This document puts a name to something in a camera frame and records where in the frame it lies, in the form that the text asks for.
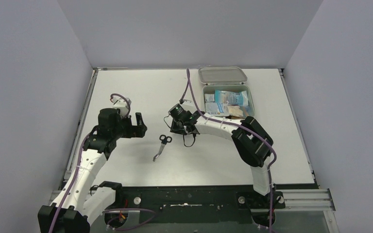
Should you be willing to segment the black handled scissors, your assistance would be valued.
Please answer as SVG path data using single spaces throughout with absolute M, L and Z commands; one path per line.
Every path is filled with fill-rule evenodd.
M 159 140 L 161 142 L 160 148 L 158 150 L 158 153 L 153 157 L 153 162 L 155 162 L 156 159 L 162 154 L 166 144 L 170 143 L 172 141 L 172 137 L 162 134 L 162 135 L 159 136 Z

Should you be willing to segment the clear bag of wipes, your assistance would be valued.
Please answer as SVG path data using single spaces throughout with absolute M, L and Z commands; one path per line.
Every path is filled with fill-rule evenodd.
M 215 102 L 215 94 L 204 94 L 205 102 Z

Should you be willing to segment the blue mask packet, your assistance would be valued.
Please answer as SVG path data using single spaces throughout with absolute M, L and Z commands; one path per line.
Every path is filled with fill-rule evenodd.
M 224 103 L 228 105 L 239 105 L 248 106 L 248 94 L 247 91 L 231 92 L 231 91 L 215 91 L 215 102 Z

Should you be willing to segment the white blue label packet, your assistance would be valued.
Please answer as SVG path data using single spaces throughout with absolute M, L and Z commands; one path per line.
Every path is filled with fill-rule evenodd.
M 228 117 L 230 115 L 228 105 L 224 103 L 206 102 L 205 111 L 217 117 Z

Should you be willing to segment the beige gauze packet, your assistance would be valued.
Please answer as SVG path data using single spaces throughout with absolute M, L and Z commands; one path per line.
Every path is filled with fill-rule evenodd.
M 227 109 L 229 112 L 229 116 L 232 117 L 246 118 L 251 115 L 247 108 L 244 106 L 228 105 Z

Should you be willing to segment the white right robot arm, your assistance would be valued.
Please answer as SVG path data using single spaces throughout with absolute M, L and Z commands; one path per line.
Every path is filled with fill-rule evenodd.
M 212 116 L 203 111 L 193 112 L 185 103 L 173 106 L 169 115 L 178 134 L 207 134 L 231 140 L 242 161 L 251 167 L 255 204 L 266 208 L 273 203 L 268 168 L 273 140 L 254 117 L 239 120 Z

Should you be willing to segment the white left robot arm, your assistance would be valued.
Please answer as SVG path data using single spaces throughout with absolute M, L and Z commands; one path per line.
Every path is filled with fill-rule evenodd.
M 98 115 L 98 124 L 84 137 L 77 164 L 64 188 L 50 205 L 41 206 L 38 223 L 42 233 L 88 233 L 93 221 L 108 206 L 119 209 L 125 196 L 119 192 L 119 183 L 106 183 L 108 191 L 97 192 L 86 199 L 100 169 L 108 161 L 121 138 L 143 138 L 147 126 L 142 114 L 135 113 L 136 125 L 131 116 L 122 116 L 118 109 L 104 108 Z

